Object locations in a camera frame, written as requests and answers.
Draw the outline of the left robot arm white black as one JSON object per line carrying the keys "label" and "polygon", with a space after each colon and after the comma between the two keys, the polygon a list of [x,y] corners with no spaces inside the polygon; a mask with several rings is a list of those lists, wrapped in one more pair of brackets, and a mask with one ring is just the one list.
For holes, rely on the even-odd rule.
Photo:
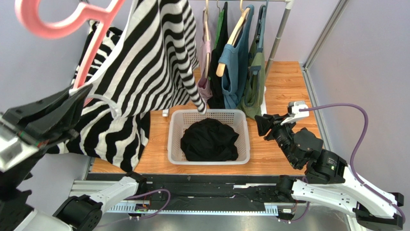
{"label": "left robot arm white black", "polygon": [[146,178],[131,171],[101,191],[70,196],[63,174],[73,175],[74,164],[69,161],[64,167],[61,157],[52,162],[56,179],[51,174],[34,176],[45,166],[50,148],[78,136],[75,126],[90,90],[64,89],[1,113],[1,230],[91,231],[109,209],[146,191]]}

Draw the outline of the black white striped tank top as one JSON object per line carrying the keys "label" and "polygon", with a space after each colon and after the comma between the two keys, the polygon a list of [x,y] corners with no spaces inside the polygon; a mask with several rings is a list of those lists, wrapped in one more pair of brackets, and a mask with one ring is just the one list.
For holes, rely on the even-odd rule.
{"label": "black white striped tank top", "polygon": [[188,1],[134,0],[119,41],[89,80],[89,96],[108,104],[114,119],[188,102],[204,114],[195,36]]}

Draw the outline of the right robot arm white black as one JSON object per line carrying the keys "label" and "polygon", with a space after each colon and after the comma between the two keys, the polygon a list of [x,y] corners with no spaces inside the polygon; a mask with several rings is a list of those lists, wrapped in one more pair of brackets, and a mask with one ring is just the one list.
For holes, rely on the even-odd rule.
{"label": "right robot arm white black", "polygon": [[317,203],[355,217],[359,225],[373,231],[401,231],[404,218],[397,208],[404,196],[398,192],[371,191],[360,183],[351,166],[339,155],[325,150],[323,140],[306,128],[294,133],[287,116],[257,115],[259,136],[276,141],[294,169],[305,169],[307,181],[281,175],[274,189],[280,202]]}

